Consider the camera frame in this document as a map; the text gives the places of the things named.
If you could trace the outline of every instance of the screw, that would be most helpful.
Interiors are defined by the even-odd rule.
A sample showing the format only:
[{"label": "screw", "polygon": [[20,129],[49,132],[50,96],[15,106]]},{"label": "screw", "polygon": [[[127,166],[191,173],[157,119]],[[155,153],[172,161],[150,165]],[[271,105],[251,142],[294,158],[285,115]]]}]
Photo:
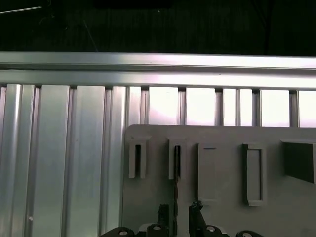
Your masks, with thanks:
[{"label": "screw", "polygon": [[125,235],[127,235],[127,231],[121,231],[121,232],[119,233],[119,235],[120,235],[120,236],[125,236]]},{"label": "screw", "polygon": [[208,226],[208,227],[206,227],[206,229],[207,229],[208,231],[211,231],[211,232],[214,232],[214,231],[215,231],[215,228],[212,227],[212,226]]}]

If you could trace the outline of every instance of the black mechanical part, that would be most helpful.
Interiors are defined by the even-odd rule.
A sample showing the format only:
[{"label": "black mechanical part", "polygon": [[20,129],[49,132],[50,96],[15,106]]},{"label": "black mechanical part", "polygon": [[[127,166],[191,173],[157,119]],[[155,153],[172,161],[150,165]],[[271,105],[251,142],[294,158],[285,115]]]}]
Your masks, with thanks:
[{"label": "black mechanical part", "polygon": [[169,206],[162,204],[158,210],[158,221],[137,234],[126,227],[114,228],[100,237],[169,237]]},{"label": "black mechanical part", "polygon": [[100,237],[134,237],[134,231],[126,227],[114,228]]},{"label": "black mechanical part", "polygon": [[200,201],[194,202],[189,207],[189,232],[190,237],[229,237],[216,227],[207,225],[201,213],[203,206]]},{"label": "black mechanical part", "polygon": [[253,231],[240,231],[236,234],[236,237],[263,237],[263,236]]}]

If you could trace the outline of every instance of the gray panel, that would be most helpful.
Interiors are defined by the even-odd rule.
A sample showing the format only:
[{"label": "gray panel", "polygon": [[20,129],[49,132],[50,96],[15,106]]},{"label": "gray panel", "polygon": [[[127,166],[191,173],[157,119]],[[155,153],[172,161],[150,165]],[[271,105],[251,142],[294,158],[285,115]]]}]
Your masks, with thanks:
[{"label": "gray panel", "polygon": [[69,184],[69,237],[98,236],[104,87],[78,86]]},{"label": "gray panel", "polygon": [[149,88],[149,124],[176,125],[178,115],[178,89]]},{"label": "gray panel", "polygon": [[68,86],[41,89],[33,237],[60,236],[62,229]]},{"label": "gray panel", "polygon": [[[127,134],[125,137],[122,224],[138,231],[141,225],[157,221],[160,204],[169,204],[169,211],[172,213],[174,181],[168,179],[168,151],[161,150],[161,146],[156,146],[150,139],[147,143],[146,177],[141,178],[140,175],[135,178],[129,177],[129,146],[135,145],[133,138],[139,140],[137,134],[133,136]],[[161,142],[164,138],[159,137],[158,140]]]},{"label": "gray panel", "polygon": [[290,126],[290,99],[288,91],[261,91],[261,125],[263,127]]},{"label": "gray panel", "polygon": [[214,89],[187,89],[186,125],[215,125]]},{"label": "gray panel", "polygon": [[311,107],[311,102],[316,101],[315,91],[299,91],[299,126],[316,127],[316,110]]},{"label": "gray panel", "polygon": [[18,132],[21,110],[21,85],[8,85],[4,110],[3,144],[0,159],[0,230],[1,237],[11,237],[12,205]]},{"label": "gray panel", "polygon": [[217,199],[216,192],[216,159],[218,150],[216,146],[208,143],[198,144],[198,187],[197,198],[203,204],[212,204]]},{"label": "gray panel", "polygon": [[[168,152],[168,137],[177,136],[187,140],[187,175],[185,180],[178,182],[178,230],[181,231],[181,236],[188,236],[186,230],[188,226],[188,209],[189,205],[196,200],[197,196],[197,157],[198,143],[211,144],[216,147],[217,156],[207,155],[205,158],[215,158],[214,166],[216,167],[216,201],[207,203],[204,202],[202,213],[205,221],[210,225],[223,227],[229,235],[234,236],[241,230],[253,230],[263,236],[271,237],[295,237],[306,236],[304,233],[308,230],[312,236],[316,234],[314,225],[316,218],[316,188],[314,184],[305,182],[284,174],[283,162],[283,146],[281,140],[299,139],[299,140],[316,140],[315,129],[301,128],[266,128],[266,127],[206,127],[206,126],[130,126],[126,131],[126,138],[133,136],[151,136],[149,142],[149,151],[153,156],[148,156],[148,162],[155,160],[155,165],[158,169],[163,170],[167,162],[157,163],[157,160],[165,157]],[[264,176],[264,163],[260,160],[263,156],[255,154],[254,163],[250,164],[252,178],[258,181],[258,170],[262,177],[260,184],[254,187],[257,192],[257,198],[265,199],[267,195],[268,202],[261,207],[249,207],[243,202],[243,194],[246,183],[243,182],[244,172],[242,171],[243,156],[242,144],[255,143],[261,144],[260,147],[252,147],[254,149],[266,148],[266,181]],[[199,165],[199,173],[205,174],[204,186],[205,193],[212,188],[210,179],[213,178],[213,172],[209,165]],[[156,182],[145,179],[145,182],[151,182],[151,187],[160,186],[162,182],[168,179],[165,174],[164,179],[159,179]],[[136,192],[128,192],[128,196],[124,196],[124,200],[137,201],[143,203],[143,196],[148,195],[151,191],[146,189],[144,181],[141,183],[126,184],[128,190],[136,190]],[[148,197],[154,200],[161,201],[166,193],[156,193],[155,197]],[[148,213],[143,211],[138,212],[137,218],[140,221],[146,221],[145,216]]]},{"label": "gray panel", "polygon": [[114,87],[111,101],[110,153],[106,230],[120,225],[122,199],[123,133],[125,130],[126,88]]},{"label": "gray panel", "polygon": [[33,117],[35,107],[35,87],[24,85],[22,88],[22,101],[20,112],[20,125],[18,136],[18,150],[16,160],[16,176],[14,182],[14,199],[12,214],[12,236],[23,237],[26,217],[26,200],[29,164],[31,155],[31,139],[33,132]]}]

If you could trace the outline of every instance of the dark background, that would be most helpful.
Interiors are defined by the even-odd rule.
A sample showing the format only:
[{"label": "dark background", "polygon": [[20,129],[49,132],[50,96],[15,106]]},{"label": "dark background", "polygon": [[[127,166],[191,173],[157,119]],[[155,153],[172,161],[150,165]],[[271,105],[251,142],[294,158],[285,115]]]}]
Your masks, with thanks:
[{"label": "dark background", "polygon": [[[316,55],[315,0],[152,1],[143,9],[52,1],[51,11],[0,15],[0,50]],[[0,0],[0,11],[37,5],[43,1]]]}]

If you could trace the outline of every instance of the metal groove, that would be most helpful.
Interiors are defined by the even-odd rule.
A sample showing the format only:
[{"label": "metal groove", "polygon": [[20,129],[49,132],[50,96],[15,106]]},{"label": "metal groove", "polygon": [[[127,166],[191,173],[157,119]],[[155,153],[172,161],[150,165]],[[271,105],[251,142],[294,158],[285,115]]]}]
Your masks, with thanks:
[{"label": "metal groove", "polygon": [[179,88],[178,89],[178,125],[186,125],[186,89],[185,88]]},{"label": "metal groove", "polygon": [[252,91],[252,126],[261,127],[261,91]]},{"label": "metal groove", "polygon": [[236,126],[241,126],[241,101],[240,90],[236,90]]},{"label": "metal groove", "polygon": [[46,233],[47,237],[61,234],[68,105],[68,86],[42,86],[36,151],[33,237],[40,237],[43,233]]},{"label": "metal groove", "polygon": [[4,109],[3,147],[0,166],[0,219],[1,234],[12,234],[15,167],[18,150],[18,133],[22,102],[22,86],[8,85]]},{"label": "metal groove", "polygon": [[140,96],[140,124],[149,122],[149,88],[142,87]]},{"label": "metal groove", "polygon": [[101,182],[100,182],[100,213],[98,223],[98,236],[107,231],[107,211],[109,194],[109,157],[111,145],[111,114],[112,114],[112,90],[105,90],[104,116],[103,116],[103,149],[101,158]]},{"label": "metal groove", "polygon": [[290,127],[299,127],[298,91],[290,91]]},{"label": "metal groove", "polygon": [[12,209],[12,237],[22,237],[26,225],[26,199],[32,138],[35,87],[22,87],[19,136],[15,165]]},{"label": "metal groove", "polygon": [[126,93],[126,127],[140,124],[141,120],[141,88],[129,87]]},{"label": "metal groove", "polygon": [[4,109],[5,109],[5,98],[6,98],[6,87],[1,87],[0,90],[0,152],[2,152],[2,138],[3,138],[3,125],[4,125]]},{"label": "metal groove", "polygon": [[108,169],[106,230],[121,224],[123,136],[126,119],[126,88],[113,87],[111,98],[111,140]]},{"label": "metal groove", "polygon": [[224,96],[223,90],[215,90],[215,125],[223,126],[224,124]]},{"label": "metal groove", "polygon": [[33,212],[34,212],[34,195],[35,195],[35,175],[36,175],[36,150],[38,145],[38,120],[39,120],[39,109],[40,109],[40,98],[41,89],[34,89],[34,100],[33,100],[33,116],[31,124],[31,142],[30,142],[30,154],[29,154],[29,165],[28,165],[28,178],[27,178],[27,194],[26,194],[26,208],[25,208],[25,219],[24,219],[24,234],[23,237],[32,236],[33,226]]},{"label": "metal groove", "polygon": [[64,191],[61,216],[60,237],[67,236],[67,224],[69,222],[69,187],[71,185],[72,159],[73,159],[73,120],[76,101],[75,88],[69,88],[68,115],[67,115],[67,131],[66,131],[66,153],[65,153],[65,173],[64,173]]}]

